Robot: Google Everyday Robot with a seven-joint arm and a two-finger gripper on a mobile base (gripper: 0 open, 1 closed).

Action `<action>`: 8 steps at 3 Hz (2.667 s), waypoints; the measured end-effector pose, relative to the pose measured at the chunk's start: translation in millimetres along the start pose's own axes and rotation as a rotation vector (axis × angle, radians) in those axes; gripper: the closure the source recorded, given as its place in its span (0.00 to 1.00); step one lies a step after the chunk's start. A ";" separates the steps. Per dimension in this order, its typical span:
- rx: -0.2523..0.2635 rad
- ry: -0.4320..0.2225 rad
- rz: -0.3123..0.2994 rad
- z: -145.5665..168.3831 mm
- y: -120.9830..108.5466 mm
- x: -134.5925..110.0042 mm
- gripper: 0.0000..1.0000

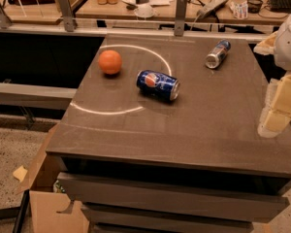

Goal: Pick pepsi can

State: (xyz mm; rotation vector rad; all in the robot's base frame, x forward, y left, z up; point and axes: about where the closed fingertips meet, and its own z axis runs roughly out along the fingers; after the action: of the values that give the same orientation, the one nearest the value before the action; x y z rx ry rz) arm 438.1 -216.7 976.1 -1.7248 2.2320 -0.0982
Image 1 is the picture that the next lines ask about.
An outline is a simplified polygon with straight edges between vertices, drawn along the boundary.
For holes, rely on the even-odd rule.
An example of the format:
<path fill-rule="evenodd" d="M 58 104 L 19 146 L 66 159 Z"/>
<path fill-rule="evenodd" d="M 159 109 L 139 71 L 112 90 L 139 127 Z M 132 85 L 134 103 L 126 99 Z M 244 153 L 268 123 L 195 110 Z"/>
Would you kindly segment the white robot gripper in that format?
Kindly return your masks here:
<path fill-rule="evenodd" d="M 258 43 L 253 51 L 262 55 L 274 54 L 275 65 L 291 71 L 291 15 L 277 32 Z M 280 80 L 270 79 L 257 128 L 264 138 L 279 135 L 291 121 L 291 72 Z"/>

